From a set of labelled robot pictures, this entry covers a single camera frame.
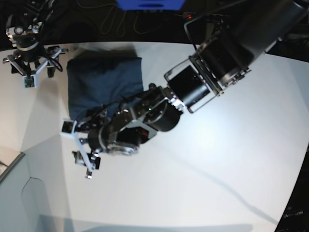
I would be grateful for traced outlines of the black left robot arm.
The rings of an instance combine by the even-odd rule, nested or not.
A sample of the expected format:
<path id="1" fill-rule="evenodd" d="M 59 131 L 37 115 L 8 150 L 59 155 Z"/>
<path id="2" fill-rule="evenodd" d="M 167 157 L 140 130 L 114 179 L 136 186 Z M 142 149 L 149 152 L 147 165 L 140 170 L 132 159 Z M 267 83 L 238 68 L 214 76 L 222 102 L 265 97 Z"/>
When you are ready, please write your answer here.
<path id="1" fill-rule="evenodd" d="M 306 0 L 260 0 L 239 22 L 211 36 L 193 55 L 165 73 L 166 87 L 150 84 L 147 91 L 132 97 L 132 106 L 119 102 L 112 117 L 107 117 L 103 107 L 74 121 L 75 163 L 85 166 L 90 174 L 99 168 L 101 153 L 136 154 L 158 132 L 176 127 L 184 110 L 191 111 L 210 93 L 220 96 L 241 80 L 250 65 L 308 10 Z"/>

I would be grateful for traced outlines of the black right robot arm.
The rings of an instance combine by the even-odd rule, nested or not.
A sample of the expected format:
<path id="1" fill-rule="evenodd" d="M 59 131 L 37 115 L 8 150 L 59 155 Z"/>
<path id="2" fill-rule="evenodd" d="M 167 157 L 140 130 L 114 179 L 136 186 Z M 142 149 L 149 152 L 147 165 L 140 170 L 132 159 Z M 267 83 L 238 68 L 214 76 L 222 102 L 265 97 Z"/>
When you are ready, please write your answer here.
<path id="1" fill-rule="evenodd" d="M 11 65 L 11 73 L 18 73 L 26 80 L 33 79 L 42 69 L 47 69 L 47 76 L 53 78 L 55 71 L 62 72 L 59 56 L 68 52 L 60 46 L 43 45 L 43 29 L 54 11 L 54 0 L 19 0 L 13 4 L 16 12 L 7 16 L 5 33 L 15 49 L 3 58 L 2 63 Z"/>

